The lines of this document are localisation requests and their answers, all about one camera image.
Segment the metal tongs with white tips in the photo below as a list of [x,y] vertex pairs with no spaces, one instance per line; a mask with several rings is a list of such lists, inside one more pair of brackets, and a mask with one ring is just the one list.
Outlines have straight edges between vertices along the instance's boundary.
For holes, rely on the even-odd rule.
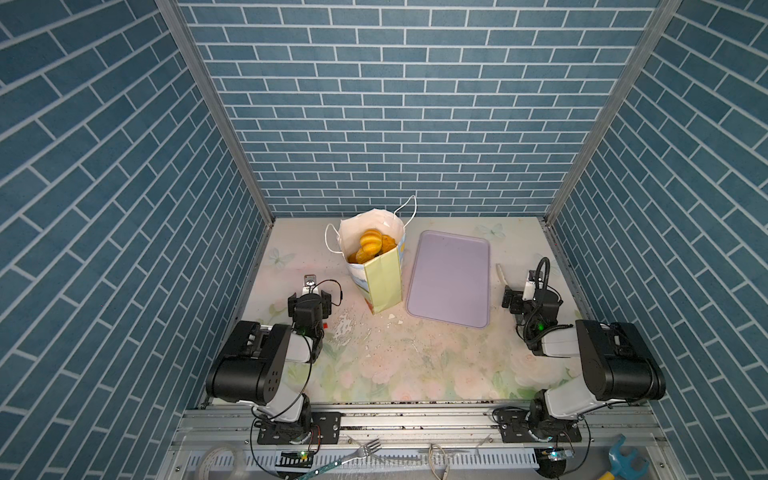
[[502,268],[502,265],[497,263],[495,265],[497,276],[499,278],[499,281],[504,284],[505,287],[509,287],[509,282],[506,279],[506,276],[504,274],[504,270]]

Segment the orange ring bread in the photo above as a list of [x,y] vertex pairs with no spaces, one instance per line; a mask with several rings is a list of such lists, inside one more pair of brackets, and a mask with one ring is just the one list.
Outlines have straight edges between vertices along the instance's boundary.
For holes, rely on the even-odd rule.
[[385,234],[364,234],[360,240],[360,248],[347,257],[349,264],[365,264],[373,258],[393,250],[397,246],[395,240]]

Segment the floral paper bag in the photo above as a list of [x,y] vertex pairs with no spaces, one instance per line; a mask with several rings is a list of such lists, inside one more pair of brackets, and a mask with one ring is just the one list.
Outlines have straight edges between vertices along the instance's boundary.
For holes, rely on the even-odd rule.
[[[336,240],[335,246],[327,245],[326,248],[342,257],[354,284],[374,314],[399,304],[403,299],[402,264],[406,227],[411,221],[403,220],[399,213],[406,207],[412,208],[412,215],[416,214],[418,204],[414,195],[392,212],[372,209],[342,220],[337,226],[328,224],[325,228],[324,241]],[[361,235],[367,229],[377,229],[392,237],[397,246],[365,264],[349,264],[347,257],[360,248]]]

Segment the striped yellow bun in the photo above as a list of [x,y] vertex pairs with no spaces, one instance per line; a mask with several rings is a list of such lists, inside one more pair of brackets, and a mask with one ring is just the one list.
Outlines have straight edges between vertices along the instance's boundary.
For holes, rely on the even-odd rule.
[[360,238],[360,248],[367,255],[377,255],[383,247],[383,234],[377,229],[367,229]]

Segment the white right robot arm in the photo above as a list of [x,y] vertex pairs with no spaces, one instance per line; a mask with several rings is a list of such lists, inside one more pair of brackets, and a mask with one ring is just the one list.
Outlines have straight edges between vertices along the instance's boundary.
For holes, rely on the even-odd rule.
[[516,333],[536,357],[575,358],[581,373],[537,392],[526,422],[533,427],[571,424],[579,416],[618,403],[659,400],[666,380],[636,326],[631,323],[557,321],[562,299],[546,288],[504,288],[501,306],[516,316]]

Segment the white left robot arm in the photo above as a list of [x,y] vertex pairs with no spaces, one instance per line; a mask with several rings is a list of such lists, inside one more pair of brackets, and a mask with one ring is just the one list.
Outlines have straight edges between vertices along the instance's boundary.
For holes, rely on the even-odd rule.
[[308,430],[308,396],[289,387],[282,376],[288,363],[314,365],[332,306],[330,293],[306,287],[301,296],[287,300],[289,324],[238,322],[207,374],[206,393],[230,403],[251,403],[263,425]]

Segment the lilac plastic tray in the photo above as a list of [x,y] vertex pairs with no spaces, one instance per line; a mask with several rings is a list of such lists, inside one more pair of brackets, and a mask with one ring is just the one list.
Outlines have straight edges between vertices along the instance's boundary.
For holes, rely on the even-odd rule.
[[481,329],[490,322],[490,289],[487,240],[421,233],[406,301],[410,315]]

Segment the metal fork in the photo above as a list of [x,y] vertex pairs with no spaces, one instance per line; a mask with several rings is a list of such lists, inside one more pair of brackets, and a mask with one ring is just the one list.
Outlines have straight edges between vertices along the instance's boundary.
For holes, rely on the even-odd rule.
[[322,467],[311,469],[308,473],[305,473],[304,475],[298,477],[298,480],[313,479],[319,475],[330,472],[352,461],[368,458],[373,454],[377,453],[381,448],[382,448],[382,443],[379,439],[371,440],[363,444],[362,446],[360,446],[354,452],[344,457],[341,457],[340,459],[334,460],[326,465],[323,465]]

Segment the blue toy wrench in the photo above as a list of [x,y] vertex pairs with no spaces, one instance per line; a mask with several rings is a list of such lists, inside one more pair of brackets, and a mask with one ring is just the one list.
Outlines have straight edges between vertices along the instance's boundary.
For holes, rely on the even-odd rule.
[[608,452],[609,469],[599,477],[599,480],[639,480],[647,475],[650,463],[635,448],[628,453],[623,453],[622,448],[625,442],[626,436],[621,434],[611,446]]

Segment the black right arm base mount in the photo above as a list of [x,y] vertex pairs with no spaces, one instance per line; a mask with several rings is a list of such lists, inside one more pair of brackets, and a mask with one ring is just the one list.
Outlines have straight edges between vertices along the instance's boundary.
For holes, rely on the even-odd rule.
[[555,419],[540,412],[531,413],[512,406],[494,409],[491,418],[497,425],[503,443],[576,443],[582,440],[575,420]]

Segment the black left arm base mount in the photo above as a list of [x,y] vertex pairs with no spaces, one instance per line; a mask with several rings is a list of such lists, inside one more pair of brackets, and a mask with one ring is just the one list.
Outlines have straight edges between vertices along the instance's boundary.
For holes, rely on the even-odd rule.
[[339,441],[342,414],[330,412],[304,412],[296,421],[259,421],[258,445],[290,445],[306,443],[310,437],[320,445],[335,445]]

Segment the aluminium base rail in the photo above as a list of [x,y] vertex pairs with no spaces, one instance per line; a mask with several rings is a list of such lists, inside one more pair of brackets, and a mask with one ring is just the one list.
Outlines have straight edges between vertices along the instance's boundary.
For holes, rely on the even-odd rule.
[[161,479],[297,478],[352,455],[377,440],[380,450],[325,473],[327,479],[535,479],[556,459],[567,479],[607,472],[609,450],[623,443],[638,453],[636,469],[649,479],[684,472],[647,406],[619,405],[578,423],[577,433],[540,443],[511,426],[522,404],[439,402],[319,404],[313,433],[294,443],[266,444],[247,406],[188,410],[163,459]]

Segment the aluminium corner post right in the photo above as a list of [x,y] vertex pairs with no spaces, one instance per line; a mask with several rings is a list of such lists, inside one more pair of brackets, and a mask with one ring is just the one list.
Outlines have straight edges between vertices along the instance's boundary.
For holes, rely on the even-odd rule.
[[581,150],[576,155],[574,162],[563,179],[560,189],[547,209],[546,215],[544,216],[544,222],[547,226],[553,226],[555,224],[568,198],[591,163],[598,146],[604,139],[609,127],[616,118],[618,111],[622,107],[630,90],[642,72],[643,67],[649,60],[681,3],[681,0],[662,0],[651,14],[637,45],[629,55],[626,65],[613,86],[605,105],[598,113],[593,127],[585,137]]

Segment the aluminium corner post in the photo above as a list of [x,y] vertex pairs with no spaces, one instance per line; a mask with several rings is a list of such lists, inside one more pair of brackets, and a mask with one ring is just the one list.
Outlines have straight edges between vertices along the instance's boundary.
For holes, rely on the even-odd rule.
[[246,157],[235,129],[217,92],[216,86],[206,68],[202,55],[195,44],[191,30],[177,1],[157,0],[156,5],[174,39],[189,72],[207,105],[214,123],[225,142],[235,166],[241,174],[256,207],[264,218],[268,229],[274,224],[274,216],[258,186],[253,169]]
[[609,127],[616,118],[618,111],[622,107],[630,90],[642,72],[643,67],[649,60],[681,3],[681,0],[662,0],[651,14],[637,45],[629,55],[626,65],[613,86],[605,105],[598,113],[593,127],[585,137],[581,150],[576,155],[574,162],[563,179],[560,189],[547,209],[546,215],[544,216],[544,222],[547,226],[553,226],[555,224],[568,198],[591,163],[598,146],[604,139]]

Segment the aluminium corner post left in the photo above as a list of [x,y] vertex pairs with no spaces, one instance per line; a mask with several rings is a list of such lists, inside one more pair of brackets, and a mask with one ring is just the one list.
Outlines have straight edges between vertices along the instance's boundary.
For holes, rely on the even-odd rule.
[[225,142],[235,166],[241,174],[256,207],[264,218],[268,229],[274,224],[274,216],[258,186],[253,169],[246,157],[235,129],[217,92],[216,86],[206,68],[202,55],[195,44],[191,30],[177,1],[157,0],[156,5],[174,39],[189,72],[207,105],[214,123]]

